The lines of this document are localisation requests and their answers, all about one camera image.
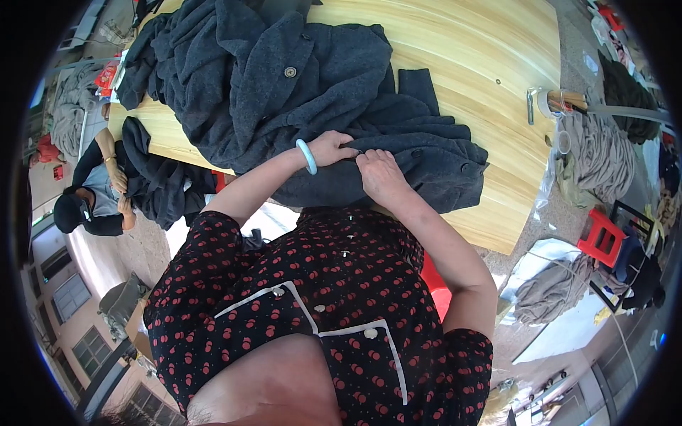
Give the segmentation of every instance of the black polka dot dress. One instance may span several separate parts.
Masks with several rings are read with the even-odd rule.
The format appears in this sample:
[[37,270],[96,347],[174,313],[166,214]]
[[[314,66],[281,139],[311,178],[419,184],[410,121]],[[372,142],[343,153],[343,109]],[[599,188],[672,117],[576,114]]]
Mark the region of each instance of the black polka dot dress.
[[236,221],[201,213],[145,308],[158,378],[185,412],[249,351],[316,335],[344,425],[474,426],[492,345],[443,334],[423,257],[404,226],[370,210],[304,209],[294,231],[246,253]]

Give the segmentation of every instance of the black frame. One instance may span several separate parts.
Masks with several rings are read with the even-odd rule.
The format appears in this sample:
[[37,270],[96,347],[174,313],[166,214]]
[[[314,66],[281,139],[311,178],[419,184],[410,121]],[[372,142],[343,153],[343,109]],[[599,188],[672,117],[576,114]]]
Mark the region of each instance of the black frame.
[[[676,123],[682,124],[682,80],[679,66],[682,46],[676,43],[679,17],[674,11],[679,3],[673,0],[612,0],[628,29],[636,30],[639,44],[647,53],[658,82],[666,94],[666,101]],[[13,16],[3,22],[5,57],[21,58],[18,63],[4,67],[5,86],[3,105],[3,133],[5,150],[0,156],[0,241],[3,243],[5,261],[1,265],[6,279],[5,294],[0,298],[2,312],[12,320],[2,322],[3,337],[12,342],[12,364],[7,378],[9,399],[5,404],[11,412],[20,416],[24,424],[41,425],[46,420],[55,424],[84,425],[64,399],[59,387],[45,367],[37,349],[31,321],[25,309],[19,269],[28,258],[30,241],[30,186],[27,169],[20,164],[23,123],[29,112],[29,100],[37,81],[46,69],[65,30],[73,17],[87,7],[85,0],[56,2],[48,0],[6,2],[2,5],[4,16]],[[30,19],[32,32],[27,33],[26,22]],[[670,265],[677,265],[673,282],[680,281],[682,252],[679,247],[670,258]],[[679,291],[668,293],[667,303],[675,303],[669,319],[668,339],[659,351],[658,360],[640,383],[627,410],[619,419],[620,425],[668,424],[678,416],[677,404],[672,402],[679,389],[679,342],[682,337],[682,309],[679,309]]]

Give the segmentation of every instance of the woman's left hand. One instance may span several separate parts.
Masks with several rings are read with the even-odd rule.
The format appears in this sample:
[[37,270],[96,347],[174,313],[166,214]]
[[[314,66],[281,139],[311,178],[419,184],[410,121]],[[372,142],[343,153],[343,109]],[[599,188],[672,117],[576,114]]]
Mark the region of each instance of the woman's left hand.
[[353,140],[351,135],[328,130],[308,143],[308,148],[318,167],[328,166],[344,158],[354,158],[359,151],[355,148],[342,148]]

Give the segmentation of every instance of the coat sleeve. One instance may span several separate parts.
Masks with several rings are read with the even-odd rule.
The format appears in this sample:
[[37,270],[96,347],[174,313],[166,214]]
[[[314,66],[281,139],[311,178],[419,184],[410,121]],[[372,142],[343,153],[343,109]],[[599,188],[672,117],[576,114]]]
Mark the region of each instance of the coat sleeve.
[[446,333],[445,344],[459,407],[454,424],[476,426],[490,391],[492,344],[486,336],[468,329]]
[[117,237],[123,234],[123,215],[95,216],[83,226],[92,235],[103,237]]
[[102,163],[102,160],[100,146],[93,139],[92,142],[90,142],[90,146],[88,146],[83,153],[83,156],[80,157],[80,160],[74,169],[74,178],[71,185],[83,186],[83,182],[85,182],[85,179],[90,175],[92,169],[99,166]]
[[259,257],[241,248],[239,224],[232,217],[205,211],[194,219],[187,240],[147,300],[144,320],[152,341],[164,335],[165,322],[181,320],[191,332],[216,303],[232,300],[228,289]]

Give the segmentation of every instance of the gray wool coat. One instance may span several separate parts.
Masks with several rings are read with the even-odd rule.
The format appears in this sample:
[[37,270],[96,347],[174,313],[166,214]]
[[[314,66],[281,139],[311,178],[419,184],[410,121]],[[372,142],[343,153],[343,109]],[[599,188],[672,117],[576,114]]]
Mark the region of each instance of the gray wool coat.
[[[478,204],[488,153],[441,117],[428,70],[400,70],[380,25],[306,23],[310,0],[186,0],[149,21],[125,60],[127,109],[168,104],[215,166],[243,174],[326,130],[393,153],[439,213]],[[292,207],[371,204],[354,161],[302,170],[273,198]]]

